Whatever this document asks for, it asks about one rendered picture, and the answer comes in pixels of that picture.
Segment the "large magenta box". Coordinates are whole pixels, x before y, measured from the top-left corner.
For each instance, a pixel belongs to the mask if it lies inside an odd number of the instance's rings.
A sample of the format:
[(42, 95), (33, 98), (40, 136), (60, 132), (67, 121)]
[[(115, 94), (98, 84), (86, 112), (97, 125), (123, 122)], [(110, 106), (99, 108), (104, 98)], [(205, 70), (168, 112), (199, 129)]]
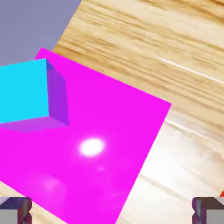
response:
[(69, 125), (0, 128), (0, 182), (67, 224), (115, 224), (171, 104), (40, 49), (66, 80)]

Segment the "small cyan cube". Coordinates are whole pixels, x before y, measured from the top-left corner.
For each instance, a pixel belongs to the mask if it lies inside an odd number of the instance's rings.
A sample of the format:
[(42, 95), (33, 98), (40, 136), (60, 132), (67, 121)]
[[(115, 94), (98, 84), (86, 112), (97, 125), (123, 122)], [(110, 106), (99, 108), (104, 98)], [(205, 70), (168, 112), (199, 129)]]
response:
[(66, 80), (47, 59), (0, 66), (0, 128), (26, 133), (68, 125)]

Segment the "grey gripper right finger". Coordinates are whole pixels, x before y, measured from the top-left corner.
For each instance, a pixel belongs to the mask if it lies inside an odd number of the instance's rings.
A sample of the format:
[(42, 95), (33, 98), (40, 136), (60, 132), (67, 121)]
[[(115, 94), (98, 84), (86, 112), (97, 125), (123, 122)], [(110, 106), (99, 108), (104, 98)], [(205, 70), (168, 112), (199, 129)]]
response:
[(224, 224), (224, 196), (194, 197), (192, 224)]

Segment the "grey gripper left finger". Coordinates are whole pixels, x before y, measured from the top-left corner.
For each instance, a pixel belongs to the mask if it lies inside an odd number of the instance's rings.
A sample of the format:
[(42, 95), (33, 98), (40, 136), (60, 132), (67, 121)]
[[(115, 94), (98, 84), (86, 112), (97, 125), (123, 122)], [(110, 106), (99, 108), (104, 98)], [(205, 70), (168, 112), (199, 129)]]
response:
[(32, 224), (29, 197), (0, 197), (0, 224)]

